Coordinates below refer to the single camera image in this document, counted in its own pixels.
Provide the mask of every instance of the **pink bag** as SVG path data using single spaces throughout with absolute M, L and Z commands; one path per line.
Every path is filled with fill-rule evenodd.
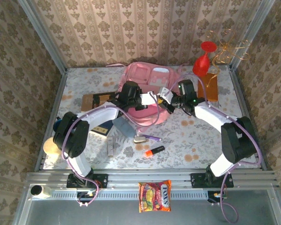
M 122 90 L 122 87 L 126 81 L 134 81 L 138 83 L 142 89 L 142 93 L 153 91 L 158 93 L 160 87 L 170 88 L 174 82 L 180 77 L 172 68 L 154 65 L 146 62 L 133 62 L 125 70 L 122 75 L 118 91 Z M 178 86 L 173 90 L 179 94 Z M 144 126 L 152 124 L 157 117 L 156 105 L 148 105 L 147 109 L 136 111 L 134 108 L 129 109 L 128 114 L 131 118 Z M 159 119 L 156 124 L 164 122 L 170 114 L 159 107 Z

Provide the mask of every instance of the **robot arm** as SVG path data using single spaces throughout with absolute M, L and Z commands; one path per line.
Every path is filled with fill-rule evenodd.
M 53 142 L 62 149 L 66 134 L 71 125 L 82 115 L 86 113 L 89 116 L 82 118 L 71 131 L 66 145 L 65 156 L 75 170 L 82 177 L 92 177 L 93 171 L 91 165 L 86 161 L 84 149 L 87 142 L 88 133 L 91 129 L 109 120 L 114 120 L 122 115 L 119 108 L 127 112 L 129 108 L 134 107 L 138 110 L 146 108 L 148 105 L 157 102 L 157 95 L 153 92 L 142 94 L 141 89 L 134 82 L 126 82 L 118 98 L 112 98 L 98 108 L 92 109 L 85 113 L 74 114 L 67 112 L 63 119 L 58 120 L 53 129 L 55 135 Z
M 218 110 L 215 111 L 209 107 L 203 98 L 197 98 L 192 81 L 179 82 L 179 89 L 180 96 L 168 92 L 169 90 L 166 88 L 161 88 L 157 95 L 142 94 L 136 83 L 126 82 L 118 94 L 118 98 L 113 98 L 102 106 L 87 112 L 90 115 L 79 121 L 72 130 L 66 143 L 65 153 L 69 156 L 73 169 L 82 177 L 91 177 L 93 174 L 91 165 L 86 161 L 83 153 L 89 130 L 121 116 L 122 113 L 117 108 L 125 112 L 131 107 L 141 110 L 147 105 L 155 104 L 155 101 L 158 101 L 160 107 L 167 109 L 169 113 L 173 113 L 175 108 L 182 108 L 186 113 L 206 121 L 221 133 L 223 153 L 207 168 L 207 177 L 210 182 L 221 177 L 243 158 L 250 157 L 256 152 L 249 138 L 238 127 Z M 60 149 L 69 127 L 81 114 L 83 113 L 75 115 L 67 112 L 55 130 L 53 141 Z M 255 139 L 251 122 L 247 117 L 231 116 L 231 118 L 241 124 Z

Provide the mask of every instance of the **orange snack package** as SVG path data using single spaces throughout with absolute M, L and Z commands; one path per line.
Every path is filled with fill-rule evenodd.
M 140 212 L 170 211 L 171 181 L 139 183 Z

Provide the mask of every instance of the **aluminum frame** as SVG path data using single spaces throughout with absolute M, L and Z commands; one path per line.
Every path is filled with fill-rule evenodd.
M 266 16 L 268 15 L 268 13 L 271 10 L 274 3 L 275 3 L 275 0 L 262 0 L 243 39 L 246 39 L 250 43 L 252 43 L 253 39 L 255 38 L 257 32 L 259 31 L 263 21 L 265 20 Z M 248 48 L 237 49 L 237 51 L 235 52 L 235 55 L 243 55 L 247 50 L 248 50 Z M 240 62 L 241 62 L 241 59 L 234 56 L 230 62 L 231 68 L 233 70 L 236 70 Z
M 37 158 L 37 163 L 36 163 L 36 166 L 34 168 L 34 172 L 37 172 L 37 171 L 40 170 L 41 163 L 43 161 L 43 157 L 45 157 L 45 152 L 44 152 L 44 148 L 43 148 L 44 143 L 48 138 L 52 137 L 53 124 L 56 121 L 59 105 L 60 105 L 60 102 L 61 102 L 61 98 L 62 98 L 62 95 L 63 95 L 63 92 L 64 92 L 66 82 L 67 82 L 67 73 L 65 73 L 61 77 L 59 87 L 58 87 L 58 90 L 57 90 L 57 93 L 56 93 L 56 97 L 55 97 L 55 100 L 54 100 L 54 104 L 53 104 L 53 107 L 52 107 L 52 111 L 51 111 L 51 114 L 50 114 L 50 118 L 49 118 L 47 128 L 46 128 L 46 131 L 45 131 L 45 134 L 44 134 L 42 146 L 41 146 L 38 158 Z
M 161 180 L 172 181 L 172 191 L 179 193 L 184 191 L 209 191 L 219 190 L 219 188 L 192 188 L 190 181 L 191 173 L 204 173 L 204 169 L 168 169 L 168 170 L 95 170 L 95 173 L 107 173 L 109 182 L 106 191 L 114 193 L 138 193 L 138 182 L 158 182 Z M 24 192 L 15 214 L 14 225 L 24 225 L 29 215 L 30 206 L 33 201 L 30 189 L 33 185 L 47 185 L 53 190 L 71 193 L 75 189 L 67 189 L 67 177 L 71 170 L 51 170 L 41 172 L 30 172 L 27 174 Z M 232 173 L 235 187 L 229 191 L 240 190 L 267 190 L 271 198 L 272 208 L 275 212 L 276 220 L 281 217 L 281 202 L 278 196 L 278 182 L 273 171 L 263 171 L 259 168 L 235 169 Z
M 237 74 L 232 68 L 229 68 L 229 74 L 230 74 L 230 77 L 231 77 L 231 80 L 232 80 L 232 83 L 233 83 L 233 87 L 234 87 L 234 90 L 235 90 L 235 94 L 236 94 L 236 97 L 237 97 L 238 104 L 239 104 L 240 110 L 242 112 L 242 115 L 250 118 L 250 114 L 249 114 L 247 105 L 245 103 L 244 95 L 243 95 L 242 89 L 240 87 L 240 84 L 239 84 L 239 81 L 238 81 L 238 78 L 237 78 Z M 264 151 L 261 149 L 261 153 L 263 155 L 263 158 L 261 160 L 260 166 L 263 170 L 267 170 L 266 163 L 264 161 L 264 153 L 263 152 Z
M 30 0 L 19 0 L 21 7 L 23 8 L 25 14 L 27 15 L 28 19 L 30 20 L 31 24 L 33 25 L 34 29 L 36 30 L 37 34 L 40 36 L 43 44 L 45 45 L 47 51 L 51 55 L 55 65 L 59 69 L 60 73 L 63 75 L 66 72 L 66 65 L 59 53 L 58 46 L 55 42 L 51 39 L 49 32 L 45 29 L 44 25 L 42 24 L 41 19 L 39 18 L 36 9 L 33 7 Z

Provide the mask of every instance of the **wooden block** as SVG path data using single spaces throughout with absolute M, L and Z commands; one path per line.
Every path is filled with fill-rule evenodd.
M 217 77 L 213 78 L 210 81 L 209 87 L 207 87 L 209 80 L 213 77 L 214 74 L 207 74 L 204 77 L 201 77 L 206 89 L 207 100 L 211 102 L 218 101 L 218 93 L 217 93 Z M 204 98 L 203 88 L 201 83 L 198 81 L 198 98 Z

